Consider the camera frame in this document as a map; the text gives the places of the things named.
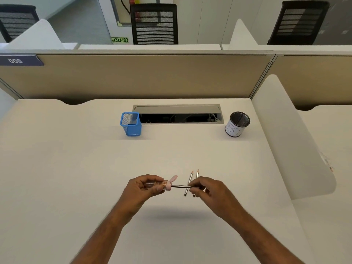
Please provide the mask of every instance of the left hand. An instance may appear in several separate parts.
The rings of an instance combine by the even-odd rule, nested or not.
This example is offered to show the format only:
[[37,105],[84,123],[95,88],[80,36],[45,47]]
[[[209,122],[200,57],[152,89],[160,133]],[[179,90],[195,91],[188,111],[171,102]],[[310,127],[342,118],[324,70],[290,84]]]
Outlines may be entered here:
[[145,201],[155,195],[163,192],[163,186],[153,186],[146,189],[143,185],[146,181],[163,181],[162,177],[156,175],[142,175],[134,179],[130,179],[125,187],[120,199],[116,203],[116,208],[126,215],[126,224],[138,212]]

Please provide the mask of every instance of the hand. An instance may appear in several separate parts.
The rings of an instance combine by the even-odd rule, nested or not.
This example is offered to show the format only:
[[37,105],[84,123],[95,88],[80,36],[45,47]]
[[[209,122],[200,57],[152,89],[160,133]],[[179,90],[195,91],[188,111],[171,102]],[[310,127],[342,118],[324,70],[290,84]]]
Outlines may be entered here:
[[230,225],[233,225],[236,219],[242,218],[247,213],[221,181],[200,176],[191,181],[189,185],[199,187],[191,188],[189,191],[196,197],[200,197],[215,215]]
[[117,201],[115,207],[126,214],[126,224],[138,212],[145,201],[155,195],[160,195],[163,192],[163,186],[153,186],[146,189],[144,183],[146,181],[163,181],[164,179],[156,175],[143,175],[130,179],[125,187],[120,199]]

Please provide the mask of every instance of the red fire extinguisher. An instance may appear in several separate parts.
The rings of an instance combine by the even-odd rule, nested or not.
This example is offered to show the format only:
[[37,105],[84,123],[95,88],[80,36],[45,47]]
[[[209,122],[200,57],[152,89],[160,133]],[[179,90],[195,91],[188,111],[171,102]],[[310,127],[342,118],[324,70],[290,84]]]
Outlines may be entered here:
[[[129,2],[130,2],[130,5],[131,4],[139,4],[140,3],[139,0],[129,0]],[[139,12],[136,12],[134,16],[135,16],[135,21],[136,22],[141,22],[141,18],[140,18]]]

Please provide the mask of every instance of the black mesh chair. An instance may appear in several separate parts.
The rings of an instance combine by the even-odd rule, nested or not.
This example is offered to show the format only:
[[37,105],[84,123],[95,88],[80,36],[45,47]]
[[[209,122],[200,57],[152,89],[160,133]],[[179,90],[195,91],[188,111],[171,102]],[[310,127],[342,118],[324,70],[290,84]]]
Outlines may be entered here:
[[312,45],[329,3],[325,1],[285,1],[269,45]]
[[0,4],[0,31],[7,43],[39,21],[36,7],[22,4]]
[[132,4],[131,24],[134,44],[178,44],[175,4]]

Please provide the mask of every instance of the blue mesh pen holder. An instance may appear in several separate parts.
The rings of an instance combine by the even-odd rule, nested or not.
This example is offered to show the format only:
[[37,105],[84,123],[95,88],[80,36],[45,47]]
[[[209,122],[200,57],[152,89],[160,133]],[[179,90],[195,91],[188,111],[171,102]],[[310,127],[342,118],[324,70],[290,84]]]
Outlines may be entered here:
[[124,128],[127,136],[139,136],[142,131],[138,112],[123,112],[120,125]]

